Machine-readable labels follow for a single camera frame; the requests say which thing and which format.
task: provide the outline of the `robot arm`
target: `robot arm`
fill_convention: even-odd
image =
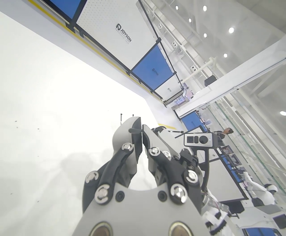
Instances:
[[[210,235],[200,215],[197,158],[163,134],[141,126],[140,117],[129,118],[117,129],[113,157],[85,179],[83,216],[73,236]],[[157,188],[135,191],[128,186],[137,172],[142,139]]]
[[[249,189],[250,191],[253,191],[254,194],[255,194],[255,191],[260,191],[260,192],[261,192],[261,191],[263,191],[263,192],[266,192],[266,191],[267,191],[267,189],[266,189],[265,187],[263,187],[263,186],[261,186],[260,184],[258,184],[258,183],[256,183],[256,182],[252,181],[252,179],[250,178],[248,172],[244,172],[243,174],[244,174],[245,181],[246,181],[246,183],[247,183],[248,186],[249,186],[248,189]]]

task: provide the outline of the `black frame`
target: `black frame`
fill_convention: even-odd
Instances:
[[[84,36],[85,36],[85,37],[87,37],[90,41],[92,41],[95,45],[97,45],[103,52],[105,52],[109,57],[111,57],[114,61],[116,61],[116,62],[126,71],[126,73],[127,73],[129,76],[132,75],[134,78],[136,78],[136,79],[139,81],[139,83],[140,83],[140,84],[143,84],[145,87],[147,87],[147,88],[150,90],[151,93],[154,93],[155,95],[157,95],[157,96],[161,99],[161,101],[162,101],[163,103],[164,103],[163,98],[162,98],[157,92],[155,92],[155,90],[158,89],[160,86],[162,86],[167,80],[169,80],[170,78],[172,78],[174,75],[176,75],[176,77],[177,77],[177,79],[178,79],[178,83],[180,83],[181,91],[183,90],[183,86],[182,86],[181,81],[180,81],[180,79],[179,79],[179,77],[178,77],[178,75],[177,75],[177,72],[175,71],[175,69],[174,69],[174,67],[173,67],[173,65],[172,65],[172,63],[171,63],[171,61],[170,61],[170,59],[169,59],[169,57],[168,57],[168,55],[167,55],[167,53],[166,53],[166,50],[165,50],[165,48],[164,48],[164,46],[163,46],[163,44],[162,44],[162,42],[161,42],[161,38],[158,36],[158,34],[157,34],[157,32],[156,32],[156,30],[155,30],[155,28],[154,28],[154,26],[153,26],[153,24],[152,24],[150,18],[148,17],[148,14],[147,14],[147,12],[146,12],[146,9],[144,8],[143,3],[142,3],[141,0],[138,0],[138,2],[140,3],[140,6],[141,6],[142,9],[143,9],[143,11],[144,11],[144,13],[145,13],[145,15],[146,15],[146,17],[147,17],[149,23],[150,23],[150,25],[151,25],[151,27],[152,27],[152,29],[153,29],[155,35],[156,35],[156,37],[157,37],[157,40],[156,40],[156,43],[153,45],[153,47],[137,62],[137,64],[136,64],[132,69],[129,69],[127,66],[125,66],[125,65],[124,65],[120,60],[118,60],[111,52],[109,52],[105,47],[103,47],[99,42],[97,42],[91,35],[89,35],[85,30],[83,30],[79,25],[76,24],[76,22],[77,22],[77,20],[78,20],[78,18],[79,18],[79,16],[80,16],[80,13],[82,12],[82,10],[83,10],[83,8],[84,8],[84,6],[85,6],[87,0],[81,0],[81,1],[80,1],[79,6],[78,6],[78,8],[76,9],[76,12],[75,12],[73,18],[70,18],[69,16],[67,16],[62,10],[60,10],[60,9],[59,9],[55,4],[53,4],[50,0],[38,0],[38,1],[43,1],[43,2],[44,2],[45,4],[47,4],[50,8],[52,8],[56,13],[58,13],[60,16],[62,16],[62,17],[68,22],[68,23],[66,23],[66,27],[67,27],[68,29],[70,29],[73,33],[75,33],[75,29],[74,29],[74,28],[76,28],[76,29],[79,31],[81,37],[84,38]],[[163,51],[164,51],[164,53],[165,53],[165,55],[166,55],[166,57],[167,57],[167,59],[168,59],[168,61],[169,61],[169,63],[170,63],[170,65],[171,65],[171,67],[172,67],[172,69],[173,69],[174,72],[173,72],[172,76],[170,76],[167,80],[165,80],[164,83],[162,83],[160,86],[158,86],[156,89],[153,90],[149,85],[147,85],[147,84],[146,84],[144,81],[142,81],[137,75],[135,75],[135,74],[133,73],[133,70],[134,70],[134,68],[149,54],[149,52],[150,52],[152,49],[154,49],[154,47],[157,46],[158,44],[161,45],[161,47],[162,47],[162,49],[163,49]]]
[[[184,134],[187,134],[189,132],[191,132],[192,130],[195,130],[197,128],[200,128],[202,133],[211,133],[209,130],[206,132],[204,129],[203,129],[203,126],[199,125],[191,130],[188,130],[178,136],[176,136],[175,138],[178,138]],[[230,202],[236,202],[236,201],[242,201],[242,200],[248,200],[249,198],[247,197],[247,195],[245,194],[245,192],[243,191],[243,189],[241,188],[241,186],[239,185],[239,183],[237,182],[237,180],[235,179],[235,177],[233,176],[233,174],[231,173],[231,170],[227,167],[227,164],[224,162],[224,160],[222,159],[222,155],[224,154],[224,152],[222,152],[222,154],[220,154],[218,152],[217,149],[214,149],[214,151],[216,152],[216,154],[218,155],[218,158],[215,158],[215,159],[212,159],[210,160],[209,162],[213,162],[213,161],[217,161],[217,160],[220,160],[224,167],[226,168],[227,172],[229,173],[229,175],[231,176],[231,178],[233,179],[233,181],[235,182],[235,185],[237,186],[237,188],[239,189],[239,191],[241,192],[242,196],[244,196],[244,198],[240,198],[240,199],[233,199],[233,200],[229,200],[229,201],[222,201],[221,203],[222,204],[226,204],[226,203],[230,203]]]

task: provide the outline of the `white structural column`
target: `white structural column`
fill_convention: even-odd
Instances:
[[[183,117],[199,107],[217,101],[281,64],[286,64],[286,36],[203,88],[190,102],[176,109],[176,113]]]

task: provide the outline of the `white perforated panel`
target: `white perforated panel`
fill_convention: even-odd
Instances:
[[[129,69],[155,39],[136,7],[136,0],[88,0],[77,24]]]

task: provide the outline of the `white robot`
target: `white robot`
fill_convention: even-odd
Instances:
[[[244,172],[245,181],[248,184],[247,190],[253,197],[253,199],[257,199],[258,205],[271,205],[275,204],[274,194],[278,192],[276,186],[272,184],[266,184],[265,186],[261,186],[260,184],[254,182],[249,176],[248,172]]]
[[[185,140],[186,146],[217,148],[212,133],[187,134]],[[209,236],[223,230],[228,208],[206,187],[208,155],[203,176],[196,156],[165,127],[151,130],[140,117],[122,123],[112,144],[111,159],[86,176],[83,215],[72,236]],[[144,147],[157,187],[135,191],[128,187]]]

